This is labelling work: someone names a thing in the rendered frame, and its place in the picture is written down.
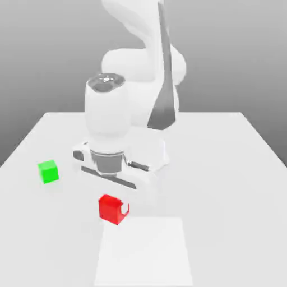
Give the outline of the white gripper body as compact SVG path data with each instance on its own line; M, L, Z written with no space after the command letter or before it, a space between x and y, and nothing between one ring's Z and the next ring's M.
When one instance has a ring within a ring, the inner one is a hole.
M82 164L81 173L83 184L98 195L108 194L121 200L154 200L158 191L157 176L139 169L105 177Z

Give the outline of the small red cube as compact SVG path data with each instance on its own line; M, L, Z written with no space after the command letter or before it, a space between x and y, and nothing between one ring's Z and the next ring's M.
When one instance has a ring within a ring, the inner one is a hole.
M123 219L129 214L129 205L127 205L127 211L122 212L122 206L124 203L122 200L104 194L98 200L99 205L99 217L115 225L119 225Z

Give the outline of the small green cube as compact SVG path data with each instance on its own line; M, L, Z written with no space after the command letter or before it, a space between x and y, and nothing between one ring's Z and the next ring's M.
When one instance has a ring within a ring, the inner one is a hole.
M39 174L44 184L59 179L58 167L54 160L44 161L38 164Z

